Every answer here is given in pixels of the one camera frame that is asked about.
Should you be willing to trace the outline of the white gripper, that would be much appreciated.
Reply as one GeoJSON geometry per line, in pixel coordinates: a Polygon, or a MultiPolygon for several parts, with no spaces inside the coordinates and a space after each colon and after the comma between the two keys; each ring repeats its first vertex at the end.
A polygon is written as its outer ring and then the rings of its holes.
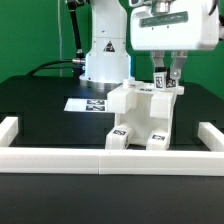
{"type": "Polygon", "coordinates": [[[188,52],[213,50],[219,41],[219,9],[215,0],[129,0],[131,45],[150,53],[154,72],[165,72],[171,53],[170,78],[179,80],[188,52]]]}

